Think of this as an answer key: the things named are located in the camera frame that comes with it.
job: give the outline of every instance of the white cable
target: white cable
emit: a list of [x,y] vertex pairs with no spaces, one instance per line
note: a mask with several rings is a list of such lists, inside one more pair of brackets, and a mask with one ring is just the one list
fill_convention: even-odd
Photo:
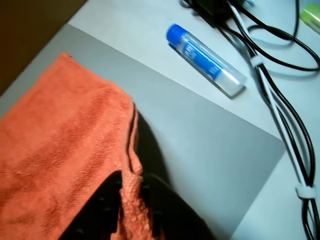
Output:
[[[238,10],[232,6],[229,2],[228,2],[234,16],[237,18],[237,20],[239,21],[241,27],[243,28],[244,32],[248,35],[248,37],[251,39],[251,36],[250,36],[250,33],[249,31],[247,30],[247,27],[244,23],[244,21],[242,20]],[[268,80],[266,79],[266,76],[264,75],[264,73],[262,72],[262,70],[259,68],[259,72],[260,72],[260,75],[261,75],[261,79],[262,79],[262,83],[263,83],[263,86],[265,88],[265,91],[266,91],[266,94],[269,98],[269,101],[270,101],[270,104],[271,104],[271,109],[272,109],[272,112],[274,113],[274,116],[275,116],[275,119],[280,127],[280,130],[283,134],[283,138],[284,138],[284,141],[288,147],[288,151],[290,152],[290,155],[292,157],[292,161],[293,161],[293,164],[294,164],[294,167],[296,169],[296,173],[298,175],[298,181],[300,182],[300,186],[298,186],[296,188],[297,192],[298,192],[298,195],[299,195],[299,191],[301,192],[302,190],[301,189],[304,189],[307,191],[307,184],[306,184],[306,181],[305,181],[305,178],[303,176],[303,173],[302,173],[302,170],[299,166],[299,163],[298,163],[298,160],[297,160],[297,157],[296,157],[296,154],[294,152],[294,149],[291,145],[291,141],[290,141],[290,137],[289,137],[289,134],[285,128],[285,125],[284,123],[282,122],[282,119],[280,117],[280,114],[278,112],[278,109],[277,109],[277,104],[276,104],[276,101],[274,99],[274,95],[272,93],[273,89],[271,88],[271,86],[269,85],[269,82]],[[309,214],[311,216],[311,219],[312,221],[314,222],[314,215],[313,215],[313,211],[312,211],[312,205],[311,205],[311,202],[309,202],[308,204],[308,211],[309,211]]]

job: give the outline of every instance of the black cable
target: black cable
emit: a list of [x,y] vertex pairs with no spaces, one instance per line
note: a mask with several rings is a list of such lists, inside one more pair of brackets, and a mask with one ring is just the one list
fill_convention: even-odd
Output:
[[[233,16],[233,18],[234,18],[234,21],[236,22],[240,32],[244,35],[244,37],[241,34],[239,34],[238,32],[233,31],[231,29],[224,28],[224,30],[226,32],[229,32],[229,33],[235,35],[239,40],[241,40],[246,45],[250,56],[253,57],[254,55],[256,55],[256,53],[255,53],[255,45],[251,44],[252,41],[250,41],[251,40],[250,37],[248,35],[246,35],[246,33],[242,29],[242,26],[240,25],[238,19],[235,16]],[[303,178],[304,178],[306,184],[308,186],[312,187],[314,185],[314,178],[315,178],[315,154],[314,154],[314,149],[313,149],[313,145],[312,145],[309,133],[308,133],[304,123],[302,122],[301,118],[299,117],[298,113],[295,111],[295,109],[292,107],[292,105],[289,103],[289,101],[284,97],[284,95],[281,93],[281,91],[277,88],[277,86],[272,81],[272,79],[271,79],[267,69],[265,68],[265,66],[262,64],[259,67],[261,68],[263,74],[266,76],[266,78],[267,78],[270,86],[272,87],[273,91],[275,92],[275,94],[279,97],[280,100],[282,100],[282,102],[285,104],[285,106],[289,109],[289,111],[291,112],[291,114],[293,115],[295,120],[297,121],[299,127],[301,128],[301,131],[302,131],[303,136],[305,138],[306,145],[308,147],[308,152],[309,152],[309,158],[310,158],[310,173],[309,173],[309,176],[307,174],[306,168],[305,168],[304,163],[302,161],[301,155],[299,153],[299,149],[298,149],[297,144],[295,142],[295,139],[294,139],[294,137],[292,135],[292,132],[291,132],[291,130],[289,128],[289,125],[288,125],[286,119],[284,118],[282,112],[279,111],[279,109],[278,109],[278,111],[280,113],[280,116],[281,116],[281,120],[282,120],[282,122],[284,124],[284,127],[285,127],[285,129],[286,129],[286,131],[288,133],[290,142],[292,144],[292,147],[293,147],[293,150],[294,150],[294,154],[295,154],[295,156],[297,158],[299,167],[301,168]],[[258,76],[258,80],[259,80],[259,84],[260,84],[260,87],[261,87],[262,94],[265,97],[265,99],[267,101],[269,101],[267,93],[266,93],[266,90],[265,90],[264,85],[263,85],[262,80],[261,80],[260,71],[258,70],[257,67],[255,68],[255,71],[256,71],[257,76]],[[312,233],[312,231],[310,229],[310,226],[309,226],[309,223],[308,223],[308,204],[309,204],[309,201],[311,202],[312,212],[313,212],[313,215],[314,215],[316,239],[320,240],[320,236],[319,236],[320,235],[319,213],[318,213],[318,208],[317,208],[316,201],[314,199],[304,199],[303,200],[303,205],[302,205],[303,228],[305,230],[307,238],[309,240],[314,240],[313,233]]]
[[[251,58],[257,55],[255,53],[255,51],[252,50],[251,47],[247,44],[246,40],[242,37],[242,35],[240,35],[238,32],[233,31],[232,29],[229,29],[229,28],[225,28],[225,27],[223,28],[223,30],[225,30],[226,32],[228,32],[230,34],[233,34],[239,40],[241,40],[246,45]],[[255,67],[254,70],[255,70],[256,76],[258,77],[258,82],[259,82],[262,94],[263,94],[264,98],[270,103],[268,95],[267,95],[267,92],[266,92],[266,89],[265,89],[265,87],[263,85],[263,82],[262,82],[262,79],[261,79],[260,71],[259,71],[259,69],[257,67]],[[284,124],[284,127],[285,127],[285,129],[286,129],[286,131],[288,133],[289,138],[290,138],[290,142],[291,142],[292,148],[294,150],[294,154],[295,154],[295,156],[297,158],[299,167],[301,168],[303,178],[304,178],[305,182],[308,182],[309,181],[309,177],[308,177],[307,171],[305,169],[302,157],[300,155],[296,140],[294,139],[294,136],[293,136],[293,134],[292,134],[292,132],[290,130],[289,124],[286,121],[284,115],[282,114],[282,112],[279,109],[278,109],[278,111],[279,111],[280,117],[282,119],[282,122]]]
[[[295,21],[294,21],[294,30],[292,37],[296,38],[298,35],[298,29],[299,29],[299,11],[300,11],[300,3],[299,0],[295,0]],[[248,27],[249,33],[255,29],[263,29],[261,25],[252,25]],[[291,46],[294,41],[292,39],[290,40],[291,42],[287,46]]]
[[298,44],[300,47],[302,47],[307,53],[309,53],[311,55],[311,57],[315,60],[316,64],[318,67],[313,67],[313,68],[308,68],[308,67],[302,67],[302,66],[297,66],[294,64],[290,64],[284,61],[281,61],[273,56],[271,56],[270,54],[268,54],[267,52],[265,52],[264,50],[262,50],[248,35],[247,33],[242,29],[241,24],[239,23],[238,19],[236,17],[234,17],[234,21],[235,24],[237,25],[237,27],[239,28],[241,34],[247,39],[248,44],[255,49],[256,51],[258,51],[261,55],[263,55],[264,57],[266,57],[267,59],[291,68],[291,69],[296,69],[296,70],[300,70],[300,71],[305,71],[305,72],[319,72],[320,71],[320,58],[318,57],[318,55],[311,49],[309,48],[307,45],[305,45],[303,42],[301,42],[299,39],[297,39],[296,37],[290,35],[289,33],[282,31],[278,28],[275,28],[273,26],[268,26],[266,24],[264,24],[262,21],[260,21],[259,19],[257,19],[255,16],[253,16],[251,13],[249,13],[247,10],[245,10],[243,7],[238,6],[235,4],[235,6],[237,8],[239,8],[241,10],[241,12],[243,12],[245,15],[247,15],[251,20],[253,20],[254,22],[256,22],[258,25],[260,25],[262,28],[266,29],[268,32],[274,34],[275,36],[277,36],[278,38],[284,39],[284,40],[291,40],[293,42],[295,42],[296,44]]

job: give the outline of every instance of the clear plastic tube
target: clear plastic tube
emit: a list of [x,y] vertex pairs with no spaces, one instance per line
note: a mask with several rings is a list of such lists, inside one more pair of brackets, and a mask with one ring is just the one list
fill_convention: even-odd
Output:
[[246,76],[182,27],[168,30],[168,41],[180,55],[229,97],[245,89]]

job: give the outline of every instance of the brown surface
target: brown surface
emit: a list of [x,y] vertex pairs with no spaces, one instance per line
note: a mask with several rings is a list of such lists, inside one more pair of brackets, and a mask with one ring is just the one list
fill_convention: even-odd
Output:
[[85,1],[1,1],[0,95]]

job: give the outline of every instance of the cable tie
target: cable tie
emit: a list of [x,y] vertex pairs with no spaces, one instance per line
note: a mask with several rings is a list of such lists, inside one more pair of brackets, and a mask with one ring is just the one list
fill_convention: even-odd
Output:
[[250,62],[251,62],[252,67],[255,68],[256,66],[263,64],[264,60],[261,56],[255,55],[254,57],[252,57],[250,59]]
[[311,187],[299,184],[295,189],[301,199],[315,199],[317,197],[317,188],[315,185]]

